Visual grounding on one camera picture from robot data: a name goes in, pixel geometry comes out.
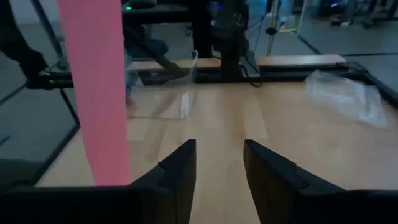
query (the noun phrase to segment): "wooden tabletop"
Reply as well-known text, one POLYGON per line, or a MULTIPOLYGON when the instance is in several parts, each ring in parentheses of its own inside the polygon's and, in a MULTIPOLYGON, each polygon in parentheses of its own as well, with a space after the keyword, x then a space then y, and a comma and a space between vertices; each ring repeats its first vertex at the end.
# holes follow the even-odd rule
MULTIPOLYGON (((383 130, 308 100, 302 82, 197 85, 185 119, 129 119, 131 180, 187 139, 197 140, 191 223, 259 223, 243 164, 253 139, 344 189, 398 189, 398 114, 383 102, 383 130)), ((93 185, 78 133, 38 186, 93 185)))

